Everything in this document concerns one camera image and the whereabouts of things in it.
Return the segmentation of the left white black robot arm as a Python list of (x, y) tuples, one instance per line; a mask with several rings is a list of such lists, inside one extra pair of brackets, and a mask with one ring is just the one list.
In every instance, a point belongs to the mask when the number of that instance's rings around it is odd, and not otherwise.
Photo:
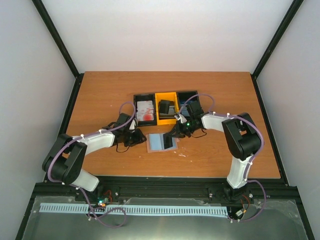
[(119, 144), (131, 148), (146, 140), (134, 116), (120, 113), (117, 121), (93, 133), (60, 134), (43, 161), (42, 169), (51, 182), (82, 188), (96, 202), (103, 198), (104, 188), (96, 176), (83, 169), (85, 156), (102, 149), (117, 148)]

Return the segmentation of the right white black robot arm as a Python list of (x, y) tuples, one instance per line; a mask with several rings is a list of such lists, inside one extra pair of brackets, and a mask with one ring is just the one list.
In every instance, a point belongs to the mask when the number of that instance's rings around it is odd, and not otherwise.
[(189, 117), (184, 117), (181, 112), (174, 115), (176, 124), (162, 137), (164, 149), (173, 146), (173, 138), (190, 138), (197, 130), (215, 130), (224, 133), (232, 162), (223, 194), (227, 201), (235, 202), (246, 191), (253, 160), (264, 146), (261, 132), (246, 112), (239, 115), (204, 112), (197, 101), (186, 102), (184, 106)]

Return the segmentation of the pink leather card holder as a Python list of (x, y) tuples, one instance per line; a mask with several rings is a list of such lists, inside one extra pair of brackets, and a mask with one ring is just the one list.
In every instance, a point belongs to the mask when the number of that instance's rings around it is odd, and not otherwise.
[(171, 138), (172, 146), (165, 148), (163, 133), (151, 133), (146, 135), (146, 148), (148, 153), (175, 151), (178, 149), (177, 138)]

